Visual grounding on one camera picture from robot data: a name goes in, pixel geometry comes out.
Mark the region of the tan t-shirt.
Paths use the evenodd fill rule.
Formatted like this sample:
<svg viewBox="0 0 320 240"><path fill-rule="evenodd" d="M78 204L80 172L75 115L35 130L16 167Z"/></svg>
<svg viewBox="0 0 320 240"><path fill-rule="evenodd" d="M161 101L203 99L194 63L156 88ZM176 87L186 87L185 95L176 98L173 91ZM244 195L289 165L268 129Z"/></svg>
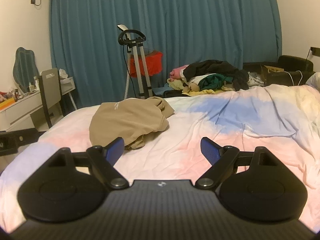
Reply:
<svg viewBox="0 0 320 240"><path fill-rule="evenodd" d="M144 137L165 131L168 118L174 112L169 103L159 97L102 103L89 126L91 144L107 146L120 137L129 150L144 147Z"/></svg>

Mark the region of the pile of mixed clothes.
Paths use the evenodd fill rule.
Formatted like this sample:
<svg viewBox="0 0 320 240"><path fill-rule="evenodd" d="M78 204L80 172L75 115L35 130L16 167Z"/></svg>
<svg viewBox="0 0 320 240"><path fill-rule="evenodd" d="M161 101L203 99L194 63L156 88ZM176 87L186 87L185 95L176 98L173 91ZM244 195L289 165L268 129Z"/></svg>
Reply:
<svg viewBox="0 0 320 240"><path fill-rule="evenodd" d="M260 74L233 67L227 61L206 60L173 69L159 94L164 98L248 90L264 86Z"/></svg>

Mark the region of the pastel tie-dye duvet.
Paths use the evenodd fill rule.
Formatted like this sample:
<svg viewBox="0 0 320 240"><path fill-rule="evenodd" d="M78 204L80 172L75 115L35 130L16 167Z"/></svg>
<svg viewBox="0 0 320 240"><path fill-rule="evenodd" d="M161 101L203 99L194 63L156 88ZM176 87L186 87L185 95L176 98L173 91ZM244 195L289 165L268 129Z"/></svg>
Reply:
<svg viewBox="0 0 320 240"><path fill-rule="evenodd" d="M128 180L196 181L209 163L200 151L208 137L242 151L268 148L306 186L308 201L300 220L319 230L319 91L311 86L270 85L239 92L169 98L175 113L166 131L146 137L125 152L116 169ZM91 146L89 125L97 106L65 116L39 141L20 153L1 174L1 227L11 232L24 221L16 195L20 185L56 150L82 152Z"/></svg>

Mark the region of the white desk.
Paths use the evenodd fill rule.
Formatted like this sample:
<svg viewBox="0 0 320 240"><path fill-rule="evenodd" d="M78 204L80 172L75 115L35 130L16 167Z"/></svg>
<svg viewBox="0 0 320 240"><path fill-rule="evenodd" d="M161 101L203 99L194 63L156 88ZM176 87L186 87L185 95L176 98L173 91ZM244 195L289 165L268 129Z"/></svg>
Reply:
<svg viewBox="0 0 320 240"><path fill-rule="evenodd" d="M77 106L71 94L71 91L75 89L76 87L73 77L69 77L61 81L62 96L67 94L71 100L73 108L77 110ZM35 127L31 115L39 109L42 109L40 92L26 96L7 108L2 109L1 131L15 131Z"/></svg>

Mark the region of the yellow box on desk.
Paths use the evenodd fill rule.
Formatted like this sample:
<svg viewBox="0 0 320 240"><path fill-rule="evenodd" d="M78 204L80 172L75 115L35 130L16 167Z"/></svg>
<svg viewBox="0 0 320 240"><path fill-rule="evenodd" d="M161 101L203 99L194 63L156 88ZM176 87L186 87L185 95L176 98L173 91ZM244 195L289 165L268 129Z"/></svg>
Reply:
<svg viewBox="0 0 320 240"><path fill-rule="evenodd" d="M6 109L7 107L13 105L15 102L16 101L14 98L9 98L8 100L1 102L0 103L0 110Z"/></svg>

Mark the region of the grey desk chair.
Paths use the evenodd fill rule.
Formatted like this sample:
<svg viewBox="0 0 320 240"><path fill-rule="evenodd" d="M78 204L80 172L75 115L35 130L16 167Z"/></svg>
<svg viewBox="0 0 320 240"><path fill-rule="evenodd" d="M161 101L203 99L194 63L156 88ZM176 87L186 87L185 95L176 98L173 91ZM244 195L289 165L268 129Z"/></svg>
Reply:
<svg viewBox="0 0 320 240"><path fill-rule="evenodd" d="M39 76L39 85L42 105L31 113L30 117L35 128L43 132L63 118L60 104L62 93L58 70L52 68L42 71Z"/></svg>

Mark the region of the cardboard box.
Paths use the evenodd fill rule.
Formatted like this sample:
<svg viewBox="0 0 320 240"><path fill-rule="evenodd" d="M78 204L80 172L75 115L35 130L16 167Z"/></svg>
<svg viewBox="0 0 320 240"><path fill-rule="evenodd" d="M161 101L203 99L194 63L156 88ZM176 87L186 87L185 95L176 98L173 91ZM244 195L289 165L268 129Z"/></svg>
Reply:
<svg viewBox="0 0 320 240"><path fill-rule="evenodd" d="M283 68L279 68L279 67L274 67L274 66L266 66L266 65L261 65L261 77L263 78L264 82L267 82L268 77L271 74L274 73L282 73L284 72Z"/></svg>

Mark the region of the teal wavy mirror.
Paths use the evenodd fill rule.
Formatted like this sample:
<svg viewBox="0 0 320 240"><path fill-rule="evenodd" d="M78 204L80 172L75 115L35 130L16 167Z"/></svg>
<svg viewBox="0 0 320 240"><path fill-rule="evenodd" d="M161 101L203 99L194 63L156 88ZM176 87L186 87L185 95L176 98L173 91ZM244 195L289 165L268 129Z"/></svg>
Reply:
<svg viewBox="0 0 320 240"><path fill-rule="evenodd" d="M29 92L29 83L34 85L34 77L39 76L35 54L32 50L23 47L17 48L12 74L21 91L23 93Z"/></svg>

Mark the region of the red cloth on stand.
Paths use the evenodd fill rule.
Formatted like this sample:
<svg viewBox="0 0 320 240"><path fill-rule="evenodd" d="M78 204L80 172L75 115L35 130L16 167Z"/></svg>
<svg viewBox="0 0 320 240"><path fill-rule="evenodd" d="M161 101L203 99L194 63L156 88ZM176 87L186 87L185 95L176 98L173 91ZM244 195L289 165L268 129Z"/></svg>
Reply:
<svg viewBox="0 0 320 240"><path fill-rule="evenodd" d="M156 50L145 56L149 76L159 74L162 71L162 56L163 54ZM137 77L135 59L133 55L131 55L130 59L130 76Z"/></svg>

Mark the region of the garment steamer stand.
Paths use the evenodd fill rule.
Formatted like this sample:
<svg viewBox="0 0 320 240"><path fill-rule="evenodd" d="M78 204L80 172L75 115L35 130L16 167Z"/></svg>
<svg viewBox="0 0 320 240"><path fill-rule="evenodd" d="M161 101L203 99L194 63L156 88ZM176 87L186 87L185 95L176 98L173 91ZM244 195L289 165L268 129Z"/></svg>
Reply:
<svg viewBox="0 0 320 240"><path fill-rule="evenodd" d="M127 56L124 55L124 61L125 61L126 70L127 70L124 100L127 99L127 96L129 93L130 81L132 80L132 76L130 72L132 55L135 63L135 70L136 70L137 81L138 81L138 88L139 88L138 96L141 99L150 98L153 96L153 92L152 92L151 81L149 77L149 72L146 64L146 58L145 58L144 47L143 47L143 43L146 41L146 36L141 31L138 31L136 29L129 29L124 24L118 24L117 28L120 30L120 34L118 36L118 43L123 47L123 52L124 52L124 47L126 47L127 49ZM145 77L146 87L148 91L147 94L144 92L142 71L140 70L139 59L142 60L144 77Z"/></svg>

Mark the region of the teal blue curtain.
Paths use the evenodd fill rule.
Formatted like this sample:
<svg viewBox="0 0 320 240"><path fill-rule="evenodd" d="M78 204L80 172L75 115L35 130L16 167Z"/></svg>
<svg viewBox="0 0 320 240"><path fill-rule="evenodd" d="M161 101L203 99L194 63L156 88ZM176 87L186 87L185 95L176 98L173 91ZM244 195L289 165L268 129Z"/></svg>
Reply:
<svg viewBox="0 0 320 240"><path fill-rule="evenodd" d="M216 59L242 68L276 61L282 50L277 0L50 0L52 65L74 78L78 107L124 97L119 24L163 54L153 87L184 64Z"/></svg>

